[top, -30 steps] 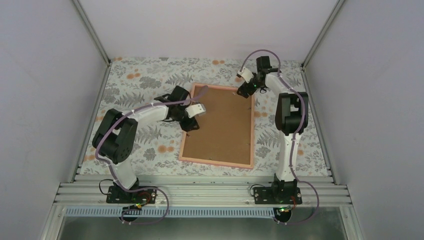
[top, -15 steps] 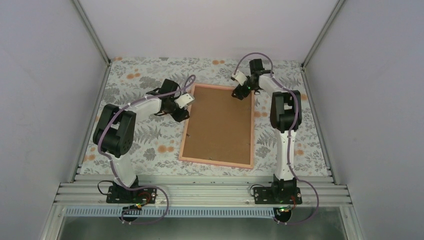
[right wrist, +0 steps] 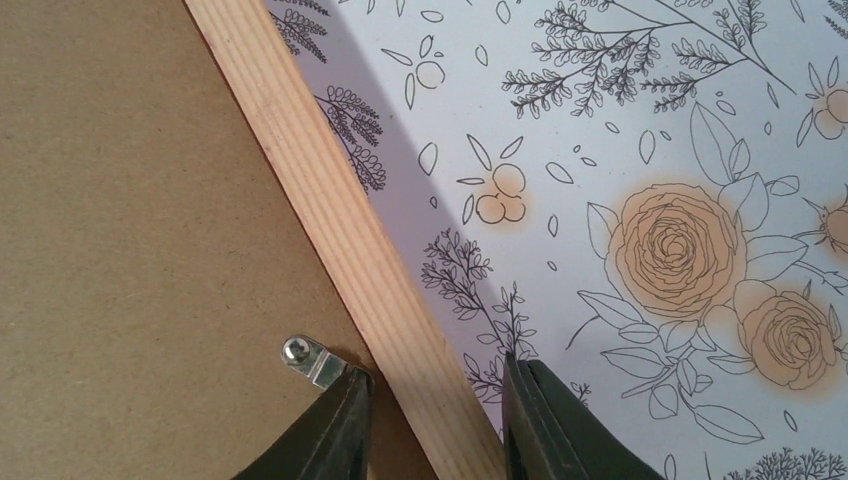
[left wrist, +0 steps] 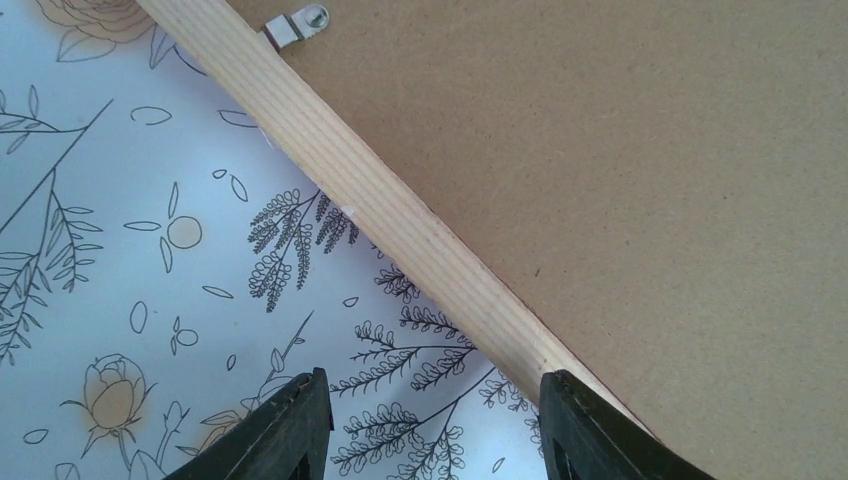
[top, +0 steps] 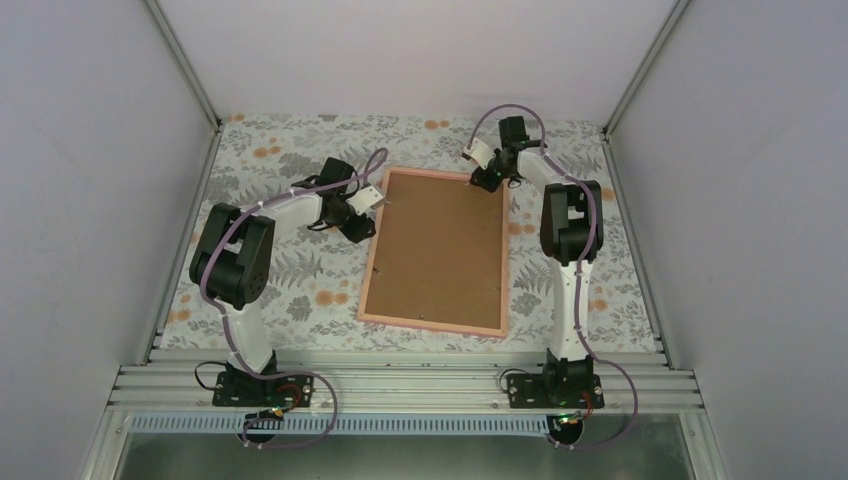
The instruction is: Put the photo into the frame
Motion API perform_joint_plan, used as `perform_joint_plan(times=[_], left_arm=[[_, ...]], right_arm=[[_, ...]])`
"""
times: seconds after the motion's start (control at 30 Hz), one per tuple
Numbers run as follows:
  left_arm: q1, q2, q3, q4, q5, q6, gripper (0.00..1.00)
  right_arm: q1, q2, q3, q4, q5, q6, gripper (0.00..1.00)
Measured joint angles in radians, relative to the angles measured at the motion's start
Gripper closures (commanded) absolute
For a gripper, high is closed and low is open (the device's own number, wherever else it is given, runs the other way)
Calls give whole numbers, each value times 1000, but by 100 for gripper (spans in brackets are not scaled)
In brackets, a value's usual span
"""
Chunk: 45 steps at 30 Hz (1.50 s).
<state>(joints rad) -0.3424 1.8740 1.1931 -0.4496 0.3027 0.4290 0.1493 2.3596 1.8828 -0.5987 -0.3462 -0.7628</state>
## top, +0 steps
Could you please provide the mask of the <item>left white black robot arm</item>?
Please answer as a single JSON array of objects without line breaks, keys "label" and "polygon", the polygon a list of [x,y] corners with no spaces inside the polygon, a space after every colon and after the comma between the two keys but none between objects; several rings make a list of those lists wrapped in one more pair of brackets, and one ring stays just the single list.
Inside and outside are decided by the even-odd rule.
[{"label": "left white black robot arm", "polygon": [[368,212],[384,195],[370,178],[387,157],[386,148],[375,150],[362,170],[329,157],[318,174],[278,195],[246,209],[218,203],[210,210],[190,264],[190,278],[202,299],[221,315],[230,349],[227,370],[252,404],[270,402],[281,376],[258,305],[279,233],[335,229],[353,244],[375,236],[376,223]]}]

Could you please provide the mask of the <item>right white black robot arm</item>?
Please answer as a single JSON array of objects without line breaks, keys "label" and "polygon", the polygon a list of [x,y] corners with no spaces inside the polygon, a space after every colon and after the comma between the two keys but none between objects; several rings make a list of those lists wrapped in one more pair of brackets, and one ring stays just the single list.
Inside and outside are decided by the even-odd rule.
[{"label": "right white black robot arm", "polygon": [[529,137],[523,117],[502,119],[498,128],[500,147],[478,137],[463,147],[463,158],[476,165],[470,182],[488,192],[506,180],[527,180],[537,188],[543,201],[540,244],[554,279],[545,362],[538,373],[509,371],[505,390],[515,409],[586,407],[601,392],[583,330],[591,270],[603,245],[600,186],[568,175],[544,139]]}]

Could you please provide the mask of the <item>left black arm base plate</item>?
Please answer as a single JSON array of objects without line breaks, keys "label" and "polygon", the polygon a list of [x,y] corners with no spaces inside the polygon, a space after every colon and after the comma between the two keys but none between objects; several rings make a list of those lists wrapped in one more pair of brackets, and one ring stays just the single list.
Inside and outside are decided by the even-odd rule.
[{"label": "left black arm base plate", "polygon": [[217,377],[211,402],[215,407],[309,407],[314,381],[315,378],[310,375],[259,380],[240,370],[224,371]]}]

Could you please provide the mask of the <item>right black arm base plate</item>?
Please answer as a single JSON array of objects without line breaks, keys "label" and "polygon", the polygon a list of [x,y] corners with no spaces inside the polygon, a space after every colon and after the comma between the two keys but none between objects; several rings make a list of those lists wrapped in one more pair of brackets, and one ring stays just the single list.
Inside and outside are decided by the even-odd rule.
[{"label": "right black arm base plate", "polygon": [[603,409],[606,404],[598,375],[549,382],[541,374],[509,374],[507,395],[512,409]]}]

